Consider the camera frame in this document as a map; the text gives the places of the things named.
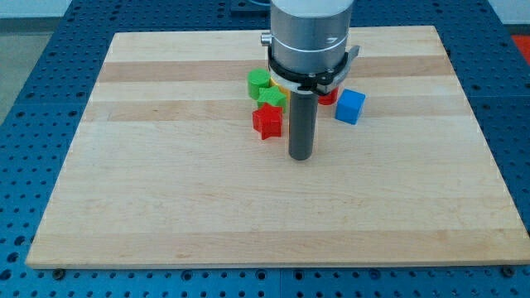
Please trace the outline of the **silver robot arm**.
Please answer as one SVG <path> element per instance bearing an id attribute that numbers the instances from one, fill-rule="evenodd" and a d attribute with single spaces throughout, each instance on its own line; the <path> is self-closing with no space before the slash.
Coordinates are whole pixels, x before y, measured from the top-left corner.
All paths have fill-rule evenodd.
<path id="1" fill-rule="evenodd" d="M 345 55 L 353 0 L 272 0 L 272 61 L 298 74 L 335 68 Z"/>

